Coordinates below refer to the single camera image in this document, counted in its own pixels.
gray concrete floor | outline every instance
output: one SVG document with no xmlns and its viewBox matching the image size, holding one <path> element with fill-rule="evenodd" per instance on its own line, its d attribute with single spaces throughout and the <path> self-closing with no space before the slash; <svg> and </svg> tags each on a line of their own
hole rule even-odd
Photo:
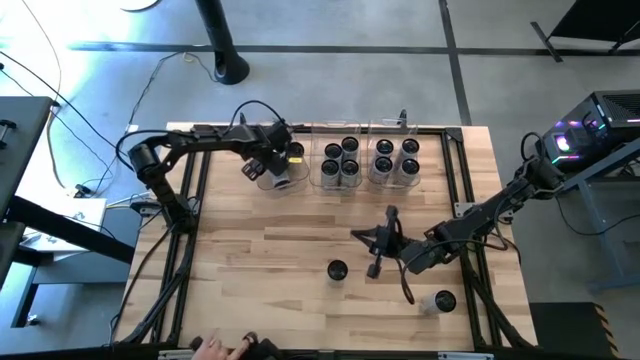
<svg viewBox="0 0 640 360">
<path fill-rule="evenodd" d="M 459 47 L 541 48 L 530 21 L 545 31 L 568 10 L 571 0 L 449 0 Z M 28 0 L 50 33 L 61 57 L 62 93 L 109 139 L 124 131 L 131 109 L 156 62 L 164 53 L 72 52 L 76 41 L 128 41 L 206 44 L 207 37 L 191 1 L 161 0 L 142 13 L 125 13 L 109 2 Z M 237 44 L 446 46 L 437 0 L 223 1 Z M 19 1 L 0 5 L 0 38 L 9 38 L 14 55 L 55 84 L 55 61 L 44 38 Z M 560 48 L 610 44 L 554 40 Z M 624 48 L 638 48 L 638 42 Z M 199 54 L 207 65 L 212 56 Z M 145 98 L 134 124 L 164 128 L 168 121 L 225 121 L 247 99 L 272 104 L 292 121 L 394 116 L 406 108 L 420 124 L 458 125 L 460 117 L 447 55 L 246 53 L 247 80 L 235 86 L 209 81 L 195 63 L 169 60 Z M 51 95 L 36 80 L 9 65 L 6 71 L 32 92 Z M 461 56 L 462 80 L 474 125 L 489 126 L 503 183 L 520 164 L 517 149 L 528 131 L 543 132 L 593 90 L 638 88 L 640 58 L 576 57 L 557 64 L 550 57 Z M 22 95 L 0 76 L 0 95 Z M 263 120 L 260 109 L 249 119 Z M 110 161 L 112 150 L 69 109 L 61 117 Z M 62 126 L 52 130 L 54 154 L 67 186 L 99 177 L 103 166 L 87 155 Z M 126 171 L 105 191 L 110 200 L 142 191 Z M 589 230 L 580 201 L 563 199 L 570 220 Z M 629 231 L 637 224 L 627 224 Z M 523 253 L 523 275 L 530 301 L 594 301 L 609 315 L 620 352 L 640 357 L 634 330 L 640 325 L 640 290 L 627 288 L 593 295 L 586 282 L 606 278 L 596 239 L 567 229 L 555 202 L 533 202 L 518 213 L 514 235 Z M 28 269 L 15 266 L 0 293 L 0 324 L 12 316 Z M 0 352 L 101 345 L 107 322 L 122 296 L 121 285 L 48 286 L 39 291 L 33 311 L 40 328 L 11 330 Z"/>
</svg>

desk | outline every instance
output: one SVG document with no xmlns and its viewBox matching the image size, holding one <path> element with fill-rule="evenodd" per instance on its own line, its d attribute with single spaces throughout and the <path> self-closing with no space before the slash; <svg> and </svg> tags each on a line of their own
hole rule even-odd
<svg viewBox="0 0 640 360">
<path fill-rule="evenodd" d="M 170 123 L 168 128 L 191 126 Z M 463 134 L 475 196 L 484 201 L 501 189 L 489 131 L 464 127 Z M 308 136 L 297 135 L 307 149 Z M 418 140 L 422 181 L 406 196 L 374 195 L 363 183 L 355 196 L 327 197 L 314 193 L 309 184 L 300 192 L 274 199 L 244 178 L 236 154 L 213 153 L 180 346 L 216 328 L 231 347 L 254 330 L 286 349 L 472 350 L 457 260 L 408 277 L 416 298 L 448 289 L 458 299 L 452 313 L 427 318 L 404 299 L 394 261 L 385 259 L 379 279 L 366 278 L 373 257 L 349 236 L 352 228 L 383 223 L 388 204 L 399 208 L 404 232 L 414 238 L 451 218 L 440 138 L 418 136 Z M 455 160 L 454 167 L 459 175 Z M 183 158 L 167 175 L 176 192 L 184 168 Z M 195 189 L 197 172 L 191 189 Z M 165 229 L 164 221 L 157 219 L 140 234 L 132 274 Z M 503 231 L 512 237 L 509 228 Z M 155 301 L 167 249 L 164 243 L 143 270 L 125 307 L 117 339 L 128 335 Z M 516 253 L 487 249 L 486 256 L 496 302 L 523 337 L 536 343 Z M 327 285 L 326 267 L 333 259 L 349 266 L 342 288 Z M 168 317 L 173 306 L 168 305 Z M 486 312 L 479 299 L 478 311 L 488 338 Z M 164 334 L 169 322 L 165 321 Z"/>
</svg>

pole base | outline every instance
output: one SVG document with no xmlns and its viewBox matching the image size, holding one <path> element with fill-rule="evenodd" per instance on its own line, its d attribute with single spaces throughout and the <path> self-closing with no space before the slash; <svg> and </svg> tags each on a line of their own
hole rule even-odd
<svg viewBox="0 0 640 360">
<path fill-rule="evenodd" d="M 249 64 L 238 55 L 235 50 L 229 52 L 216 52 L 216 71 L 214 77 L 224 85 L 235 85 L 249 75 Z"/>
</svg>

wooden tabletop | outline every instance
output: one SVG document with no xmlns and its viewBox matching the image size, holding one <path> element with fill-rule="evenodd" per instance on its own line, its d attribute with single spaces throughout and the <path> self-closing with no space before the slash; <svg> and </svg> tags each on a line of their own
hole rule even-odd
<svg viewBox="0 0 640 360">
<path fill-rule="evenodd" d="M 191 126 L 168 124 L 169 129 Z M 462 129 L 476 200 L 484 201 L 501 189 L 489 131 L 486 127 Z M 307 136 L 297 140 L 308 149 Z M 285 349 L 472 350 L 458 260 L 420 275 L 409 274 L 416 299 L 447 289 L 458 300 L 452 313 L 426 317 L 405 300 L 394 261 L 384 260 L 379 279 L 365 276 L 373 256 L 349 236 L 351 229 L 384 223 L 388 204 L 399 208 L 404 232 L 413 238 L 424 238 L 422 233 L 429 227 L 451 218 L 440 139 L 427 135 L 418 140 L 421 182 L 403 196 L 372 194 L 365 183 L 355 196 L 321 196 L 309 183 L 297 193 L 274 198 L 241 174 L 243 162 L 238 155 L 213 153 L 180 345 L 217 329 L 230 347 L 238 345 L 246 332 L 256 331 Z M 455 159 L 455 147 L 451 148 Z M 176 192 L 185 158 L 167 174 Z M 454 166 L 464 199 L 456 160 Z M 199 167 L 200 156 L 191 195 Z M 141 232 L 130 277 L 165 229 L 164 221 L 157 219 Z M 512 238 L 508 227 L 503 232 Z M 167 246 L 168 241 L 158 248 L 135 285 L 118 339 L 133 330 L 156 299 Z M 334 259 L 349 266 L 344 285 L 338 288 L 330 286 L 326 275 L 327 264 Z M 522 336 L 536 343 L 516 253 L 487 249 L 487 260 L 496 302 Z M 486 312 L 477 301 L 488 339 Z M 165 336 L 173 307 L 171 302 Z"/>
</svg>

human hand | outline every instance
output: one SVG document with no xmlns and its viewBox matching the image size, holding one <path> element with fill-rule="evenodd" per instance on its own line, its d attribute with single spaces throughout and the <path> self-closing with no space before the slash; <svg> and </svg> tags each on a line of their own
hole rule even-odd
<svg viewBox="0 0 640 360">
<path fill-rule="evenodd" d="M 251 343 L 247 338 L 242 340 L 242 343 L 235 348 L 230 354 L 229 349 L 222 346 L 220 339 L 216 337 L 215 333 L 207 336 L 191 360 L 239 360 L 242 354 L 249 348 Z"/>
</svg>

